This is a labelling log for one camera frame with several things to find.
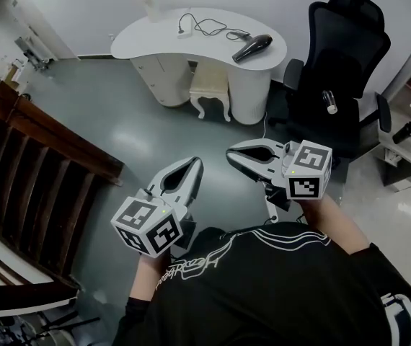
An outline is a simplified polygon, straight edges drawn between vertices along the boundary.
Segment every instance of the mesh chair back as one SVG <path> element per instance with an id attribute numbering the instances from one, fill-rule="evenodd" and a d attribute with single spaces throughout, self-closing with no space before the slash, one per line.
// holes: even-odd
<path id="1" fill-rule="evenodd" d="M 310 51 L 302 81 L 312 91 L 362 97 L 372 72 L 390 48 L 388 35 L 315 2 L 309 7 Z"/>
<path id="2" fill-rule="evenodd" d="M 371 0 L 329 0 L 327 5 L 364 25 L 373 25 L 379 30 L 385 30 L 384 14 Z"/>

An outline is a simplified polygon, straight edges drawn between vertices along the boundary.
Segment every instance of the white stool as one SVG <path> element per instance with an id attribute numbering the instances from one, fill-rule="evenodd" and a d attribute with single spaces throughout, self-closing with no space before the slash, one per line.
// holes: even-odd
<path id="1" fill-rule="evenodd" d="M 200 97 L 206 97 L 223 102 L 225 120 L 227 122 L 231 120 L 228 115 L 228 75 L 226 67 L 220 62 L 205 58 L 198 62 L 190 88 L 190 97 L 191 104 L 199 110 L 199 119 L 203 119 L 205 113 L 198 100 Z"/>

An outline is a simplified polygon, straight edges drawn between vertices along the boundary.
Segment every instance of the cable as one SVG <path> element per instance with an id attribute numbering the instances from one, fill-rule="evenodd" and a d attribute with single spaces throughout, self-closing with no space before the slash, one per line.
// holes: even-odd
<path id="1" fill-rule="evenodd" d="M 305 214 L 302 214 L 301 216 L 299 216 L 299 217 L 296 219 L 297 223 L 303 223 L 303 224 L 304 224 L 304 222 L 301 220 L 304 216 L 305 216 Z"/>
<path id="2" fill-rule="evenodd" d="M 268 115 L 267 112 L 265 112 L 265 117 L 263 118 L 263 136 L 262 138 L 265 138 L 266 136 L 266 116 Z"/>
<path id="3" fill-rule="evenodd" d="M 219 22 L 218 20 L 214 20 L 214 19 L 212 19 L 212 18 L 205 18 L 205 19 L 201 20 L 200 22 L 198 22 L 198 21 L 196 20 L 196 18 L 194 17 L 194 15 L 192 15 L 191 13 L 185 13 L 185 14 L 183 14 L 183 15 L 180 17 L 180 20 L 178 21 L 178 33 L 183 33 L 183 32 L 184 32 L 184 31 L 182 30 L 181 23 L 182 23 L 183 17 L 185 17 L 185 16 L 187 16 L 187 15 L 190 15 L 190 16 L 193 18 L 194 22 L 196 23 L 196 26 L 194 26 L 194 29 L 195 29 L 196 31 L 202 32 L 202 34 L 203 34 L 204 36 L 217 36 L 219 33 L 222 33 L 223 31 L 235 31 L 236 33 L 244 33 L 244 36 L 250 35 L 250 33 L 248 33 L 247 31 L 240 30 L 239 28 L 228 28 L 228 26 L 225 25 L 224 23 Z M 223 27 L 222 27 L 222 28 L 217 28 L 216 30 L 213 30 L 213 31 L 211 31 L 211 32 L 207 32 L 207 31 L 203 30 L 203 29 L 200 27 L 200 24 L 201 24 L 201 23 L 204 23 L 205 21 L 208 21 L 208 20 L 211 20 L 211 21 L 213 21 L 213 22 L 215 22 L 215 23 L 218 23 L 219 25 L 222 25 Z M 229 35 L 231 35 L 231 34 L 234 34 L 234 35 L 236 36 L 236 38 L 230 38 Z M 235 40 L 238 40 L 239 38 L 242 38 L 242 37 L 236 35 L 234 32 L 228 32 L 228 33 L 226 34 L 226 38 L 227 38 L 228 40 L 235 41 Z"/>
<path id="4" fill-rule="evenodd" d="M 164 206 L 169 206 L 170 208 L 172 207 L 168 202 L 166 202 L 166 200 L 164 200 L 163 198 L 158 198 L 157 196 L 154 196 L 154 195 L 151 195 L 151 199 L 152 200 L 154 200 L 154 199 L 157 199 L 157 200 L 161 200 L 162 202 L 163 202 L 163 204 L 164 204 Z"/>
<path id="5" fill-rule="evenodd" d="M 269 221 L 272 221 L 273 219 L 276 219 L 276 218 L 277 218 L 276 216 L 271 216 L 271 217 L 269 217 L 269 218 L 264 222 L 263 226 L 266 226 L 266 223 L 268 223 Z"/>

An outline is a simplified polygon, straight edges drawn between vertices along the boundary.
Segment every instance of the water bottle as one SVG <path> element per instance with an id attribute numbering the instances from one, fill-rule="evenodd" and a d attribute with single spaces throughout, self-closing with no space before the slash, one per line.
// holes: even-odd
<path id="1" fill-rule="evenodd" d="M 324 100 L 324 103 L 326 104 L 327 112 L 329 114 L 335 114 L 338 109 L 337 109 L 337 104 L 335 104 L 335 98 L 334 94 L 332 91 L 323 91 L 322 92 L 322 99 Z"/>

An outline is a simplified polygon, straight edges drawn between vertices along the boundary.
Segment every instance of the black office chair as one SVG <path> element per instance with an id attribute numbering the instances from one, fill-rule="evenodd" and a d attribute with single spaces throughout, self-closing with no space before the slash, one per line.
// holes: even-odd
<path id="1" fill-rule="evenodd" d="M 292 59 L 284 73 L 288 101 L 287 124 L 299 140 L 309 140 L 333 149 L 335 157 L 352 159 L 359 147 L 360 129 L 379 119 L 380 127 L 392 127 L 389 106 L 376 94 L 377 111 L 359 121 L 358 101 L 372 72 L 390 48 L 384 32 L 384 16 L 369 0 L 330 0 L 309 7 L 310 49 L 308 61 Z M 331 91 L 337 113 L 331 115 L 322 98 Z"/>

